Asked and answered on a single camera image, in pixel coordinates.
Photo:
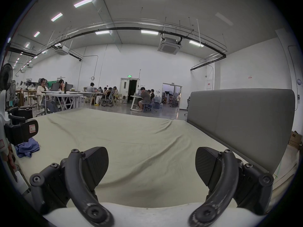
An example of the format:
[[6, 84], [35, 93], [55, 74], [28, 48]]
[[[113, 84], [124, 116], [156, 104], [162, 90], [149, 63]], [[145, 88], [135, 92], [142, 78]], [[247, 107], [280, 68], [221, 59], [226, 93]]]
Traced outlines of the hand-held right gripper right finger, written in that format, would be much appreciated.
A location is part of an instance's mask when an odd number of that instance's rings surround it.
[[274, 183], [270, 173], [264, 173], [250, 163], [244, 164], [230, 149], [219, 152], [210, 147], [197, 149], [195, 168], [209, 193], [206, 201], [189, 216], [189, 226], [213, 224], [232, 199], [239, 208], [258, 216], [265, 215]]

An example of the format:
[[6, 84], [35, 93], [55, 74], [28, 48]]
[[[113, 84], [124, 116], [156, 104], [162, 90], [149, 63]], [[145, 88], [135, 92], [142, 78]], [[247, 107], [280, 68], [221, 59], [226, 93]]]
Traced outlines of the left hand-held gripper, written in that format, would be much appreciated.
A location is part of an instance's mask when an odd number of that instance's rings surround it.
[[25, 117], [15, 116], [6, 112], [6, 90], [0, 94], [0, 153], [9, 154], [9, 143], [16, 146], [28, 142], [39, 131], [37, 120], [26, 120]]

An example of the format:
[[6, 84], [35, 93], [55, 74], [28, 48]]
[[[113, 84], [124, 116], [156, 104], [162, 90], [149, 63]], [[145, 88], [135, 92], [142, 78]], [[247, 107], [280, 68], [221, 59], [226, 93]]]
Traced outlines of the person's left hand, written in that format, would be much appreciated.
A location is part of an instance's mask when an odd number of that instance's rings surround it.
[[1, 158], [3, 161], [7, 162], [7, 164], [13, 168], [13, 170], [16, 170], [16, 165], [14, 163], [12, 153], [12, 145], [9, 143], [8, 148], [1, 152]]

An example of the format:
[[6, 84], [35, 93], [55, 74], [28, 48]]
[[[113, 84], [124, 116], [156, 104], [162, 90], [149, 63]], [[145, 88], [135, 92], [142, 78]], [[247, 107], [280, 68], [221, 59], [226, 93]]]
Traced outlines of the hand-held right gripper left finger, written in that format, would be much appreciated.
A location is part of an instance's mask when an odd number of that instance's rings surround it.
[[109, 165], [105, 147], [86, 151], [72, 149], [60, 164], [52, 163], [30, 177], [32, 201], [35, 210], [46, 215], [66, 208], [72, 200], [77, 210], [93, 226], [112, 227], [114, 217], [102, 206], [95, 193]]

